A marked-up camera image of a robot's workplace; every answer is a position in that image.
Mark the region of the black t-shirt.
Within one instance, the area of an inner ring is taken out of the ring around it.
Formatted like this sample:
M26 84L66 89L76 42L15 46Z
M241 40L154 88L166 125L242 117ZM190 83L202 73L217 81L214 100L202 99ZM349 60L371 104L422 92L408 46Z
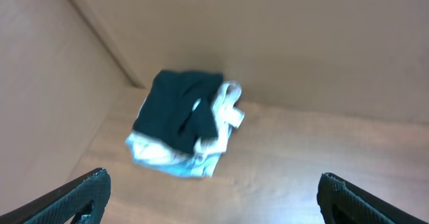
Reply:
M210 104L223 79L221 73L161 70L133 130L193 155L197 139L218 136Z

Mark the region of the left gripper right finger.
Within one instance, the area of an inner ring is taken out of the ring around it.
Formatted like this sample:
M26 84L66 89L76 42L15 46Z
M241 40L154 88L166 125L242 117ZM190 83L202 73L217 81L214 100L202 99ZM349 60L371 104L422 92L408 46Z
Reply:
M316 199L328 224L427 224L330 172L321 175Z

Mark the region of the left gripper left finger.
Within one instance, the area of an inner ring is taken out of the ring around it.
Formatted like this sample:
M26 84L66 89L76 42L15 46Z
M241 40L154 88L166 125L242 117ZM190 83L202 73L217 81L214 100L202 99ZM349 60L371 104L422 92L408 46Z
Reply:
M111 196L111 177L95 168L38 199L1 216L1 224L99 224Z

